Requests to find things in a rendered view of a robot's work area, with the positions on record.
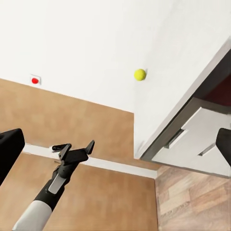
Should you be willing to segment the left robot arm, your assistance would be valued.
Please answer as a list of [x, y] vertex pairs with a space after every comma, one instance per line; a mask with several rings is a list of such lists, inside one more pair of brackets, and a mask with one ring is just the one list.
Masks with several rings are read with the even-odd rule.
[[70, 177], [78, 164], [88, 160], [88, 155], [92, 153], [94, 144], [93, 140], [86, 148], [74, 151], [70, 149], [72, 147], [70, 143], [50, 146], [50, 152], [59, 152], [58, 157], [61, 160], [61, 165], [58, 165], [52, 172], [51, 180], [46, 183], [17, 221], [12, 231], [43, 231], [64, 193], [64, 186], [69, 183]]

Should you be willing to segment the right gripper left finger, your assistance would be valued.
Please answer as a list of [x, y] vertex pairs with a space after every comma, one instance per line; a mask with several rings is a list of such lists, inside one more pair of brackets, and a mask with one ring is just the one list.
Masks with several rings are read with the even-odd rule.
[[0, 133], [0, 186], [25, 146], [20, 128]]

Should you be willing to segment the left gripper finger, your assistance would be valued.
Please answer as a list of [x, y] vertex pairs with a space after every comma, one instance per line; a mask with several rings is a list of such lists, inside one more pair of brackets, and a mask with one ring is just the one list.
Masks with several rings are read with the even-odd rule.
[[70, 150], [72, 152], [79, 152], [79, 151], [86, 151], [87, 156], [92, 153], [93, 147], [94, 147], [94, 140], [86, 147], [86, 148], [81, 148], [81, 149], [76, 149], [76, 150]]
[[60, 153], [58, 153], [58, 157], [61, 161], [63, 161], [64, 163], [67, 162], [72, 162], [72, 161], [76, 161], [74, 160], [66, 160], [67, 154], [68, 152], [71, 150], [70, 148], [72, 147], [72, 145], [69, 143]]

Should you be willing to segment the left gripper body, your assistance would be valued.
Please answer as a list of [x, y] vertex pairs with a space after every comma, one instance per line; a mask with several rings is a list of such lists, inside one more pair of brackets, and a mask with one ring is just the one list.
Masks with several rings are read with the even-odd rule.
[[69, 151], [66, 157], [66, 160], [76, 160], [72, 162], [64, 163], [61, 161], [61, 169], [66, 173], [73, 173], [80, 162], [88, 160], [86, 151], [72, 152]]

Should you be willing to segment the tennis ball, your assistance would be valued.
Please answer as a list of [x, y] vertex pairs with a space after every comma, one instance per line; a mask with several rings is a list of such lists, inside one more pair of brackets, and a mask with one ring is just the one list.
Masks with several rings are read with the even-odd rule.
[[137, 69], [134, 72], [134, 77], [138, 81], [143, 81], [146, 77], [146, 72], [143, 69]]

